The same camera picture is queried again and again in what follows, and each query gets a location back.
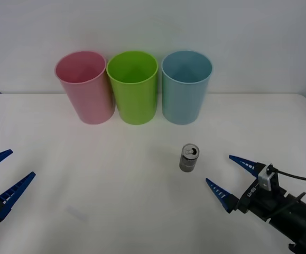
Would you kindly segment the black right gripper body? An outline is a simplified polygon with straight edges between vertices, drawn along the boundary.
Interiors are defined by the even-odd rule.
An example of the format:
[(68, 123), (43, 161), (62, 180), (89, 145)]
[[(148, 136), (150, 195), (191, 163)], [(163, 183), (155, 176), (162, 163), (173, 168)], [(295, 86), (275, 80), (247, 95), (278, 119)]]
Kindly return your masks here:
[(286, 190), (279, 186), (278, 170), (266, 165), (239, 199), (237, 209), (243, 213), (250, 211), (267, 221), (288, 207), (291, 198), (285, 194)]

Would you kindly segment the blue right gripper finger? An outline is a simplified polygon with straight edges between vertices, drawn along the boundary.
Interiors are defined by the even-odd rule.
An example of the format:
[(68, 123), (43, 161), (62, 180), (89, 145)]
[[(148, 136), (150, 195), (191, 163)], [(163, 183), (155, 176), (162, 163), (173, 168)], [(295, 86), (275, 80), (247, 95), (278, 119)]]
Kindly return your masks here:
[(253, 175), (256, 179), (259, 173), (265, 168), (266, 164), (250, 161), (238, 156), (229, 155), (229, 159), (244, 168), (247, 172)]
[(233, 210), (235, 210), (235, 207), (239, 201), (235, 195), (216, 185), (208, 178), (206, 178), (206, 183), (227, 213), (231, 213)]

